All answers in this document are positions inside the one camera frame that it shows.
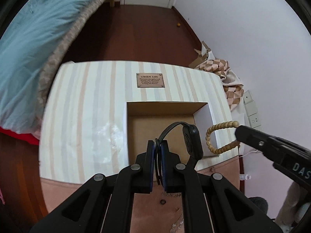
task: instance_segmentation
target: square opening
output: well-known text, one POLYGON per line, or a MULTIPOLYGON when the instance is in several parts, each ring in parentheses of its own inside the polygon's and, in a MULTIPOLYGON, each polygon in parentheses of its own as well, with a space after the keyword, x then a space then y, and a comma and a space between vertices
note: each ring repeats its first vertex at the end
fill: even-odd
MULTIPOLYGON (((213 125, 211 112, 207 103, 185 102, 130 102, 127 103, 127 138, 129 163, 135 163, 136 156, 147 149, 148 140, 158 138, 171 123, 184 121, 195 124, 200 132, 204 156, 212 154, 205 142, 207 129, 213 125)), ((187 152, 182 125, 175 127, 165 137, 170 152, 179 155, 182 163, 187 163, 187 152)), ((215 133, 211 141, 217 146, 215 133)))

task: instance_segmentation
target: white wall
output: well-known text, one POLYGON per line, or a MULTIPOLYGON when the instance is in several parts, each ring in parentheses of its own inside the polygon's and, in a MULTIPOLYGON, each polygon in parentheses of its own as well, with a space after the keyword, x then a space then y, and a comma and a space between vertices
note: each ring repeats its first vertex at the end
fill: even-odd
MULTIPOLYGON (((176 0, 175 7, 251 90, 263 132, 308 147, 311 36, 292 8, 284 0, 176 0)), ((291 180, 262 154, 244 164, 252 176, 246 195, 267 199, 276 217, 291 180)))

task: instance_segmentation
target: wooden floor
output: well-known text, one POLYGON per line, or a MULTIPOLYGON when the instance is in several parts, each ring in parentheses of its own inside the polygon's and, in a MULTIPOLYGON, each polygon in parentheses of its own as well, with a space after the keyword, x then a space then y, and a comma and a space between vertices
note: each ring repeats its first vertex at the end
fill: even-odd
MULTIPOLYGON (((197 39, 173 10, 131 5, 110 9, 104 4, 88 20, 63 62, 136 60, 188 66, 197 57, 194 48, 200 48, 197 39)), ((47 214, 38 168, 38 146, 0 134, 4 207, 23 230, 47 214)))
POLYGON ((88 20, 63 62, 135 60, 188 66, 197 58, 193 49, 199 47, 172 9, 103 5, 88 20))

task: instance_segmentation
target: red cloth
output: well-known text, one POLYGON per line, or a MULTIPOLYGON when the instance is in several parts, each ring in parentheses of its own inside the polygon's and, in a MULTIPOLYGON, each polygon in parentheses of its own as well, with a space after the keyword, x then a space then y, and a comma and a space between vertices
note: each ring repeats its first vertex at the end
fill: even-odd
POLYGON ((39 145, 39 140, 36 139, 30 133, 28 133, 28 134, 16 134, 13 131, 5 130, 5 129, 2 129, 1 127, 0 127, 0 133, 6 134, 10 137, 14 137, 14 138, 19 139, 19 140, 26 141, 26 142, 33 144, 33 145, 39 145))

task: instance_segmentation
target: light switch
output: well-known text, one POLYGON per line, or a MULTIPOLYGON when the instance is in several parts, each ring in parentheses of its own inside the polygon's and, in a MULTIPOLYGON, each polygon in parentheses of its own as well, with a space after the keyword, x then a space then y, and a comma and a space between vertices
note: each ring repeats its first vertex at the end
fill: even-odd
POLYGON ((248 119, 249 119, 249 123, 252 128, 255 128, 261 125, 258 113, 249 116, 248 119))
POLYGON ((246 104, 245 110, 246 110, 247 116, 251 116, 251 115, 256 114, 258 112, 254 101, 246 104))
POLYGON ((249 90, 244 92, 243 99, 244 99, 244 104, 248 104, 248 103, 250 103, 253 100, 251 92, 249 90))

